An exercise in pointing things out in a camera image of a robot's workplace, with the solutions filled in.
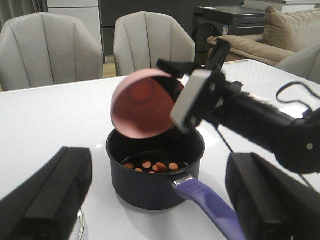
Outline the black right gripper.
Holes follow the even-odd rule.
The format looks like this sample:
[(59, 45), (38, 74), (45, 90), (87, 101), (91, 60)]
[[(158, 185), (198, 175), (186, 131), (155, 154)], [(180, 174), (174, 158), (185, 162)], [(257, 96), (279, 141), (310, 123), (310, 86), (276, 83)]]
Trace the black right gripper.
[[(241, 82), (229, 82), (220, 72), (230, 49), (231, 44), (219, 38), (204, 66), (205, 70), (213, 72), (206, 72), (204, 76), (200, 73), (194, 73), (191, 76), (189, 83), (193, 102), (189, 113), (190, 125), (199, 125), (202, 120), (208, 120), (213, 125), (217, 125), (219, 120), (215, 116), (216, 109), (225, 105), (224, 98), (230, 99), (242, 90), (244, 85)], [(164, 59), (159, 59), (156, 66), (173, 78), (190, 76), (198, 68), (194, 62), (172, 62)]]

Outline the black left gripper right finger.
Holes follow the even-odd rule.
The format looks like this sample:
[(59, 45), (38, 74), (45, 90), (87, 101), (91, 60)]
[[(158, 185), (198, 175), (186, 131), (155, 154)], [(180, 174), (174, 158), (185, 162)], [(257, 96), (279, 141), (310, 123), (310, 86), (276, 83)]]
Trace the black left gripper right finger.
[(320, 194), (255, 153), (231, 153), (225, 186), (247, 240), (318, 240)]

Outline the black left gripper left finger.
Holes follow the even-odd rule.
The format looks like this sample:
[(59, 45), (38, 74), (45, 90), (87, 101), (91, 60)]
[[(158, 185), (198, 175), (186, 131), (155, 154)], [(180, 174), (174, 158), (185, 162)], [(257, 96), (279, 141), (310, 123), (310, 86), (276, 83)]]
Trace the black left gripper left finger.
[(0, 201), (2, 240), (67, 240), (92, 183), (88, 148), (62, 147)]

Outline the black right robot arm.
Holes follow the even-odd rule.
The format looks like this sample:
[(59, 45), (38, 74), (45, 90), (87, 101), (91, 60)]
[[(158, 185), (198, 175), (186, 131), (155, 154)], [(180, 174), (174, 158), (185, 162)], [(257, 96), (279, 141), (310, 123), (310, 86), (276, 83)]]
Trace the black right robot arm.
[(295, 119), (228, 82), (221, 69), (229, 53), (228, 41), (218, 40), (205, 66), (159, 59), (157, 67), (175, 78), (189, 76), (170, 113), (183, 134), (207, 121), (223, 125), (273, 153), (286, 169), (297, 174), (320, 170), (320, 112), (309, 108)]

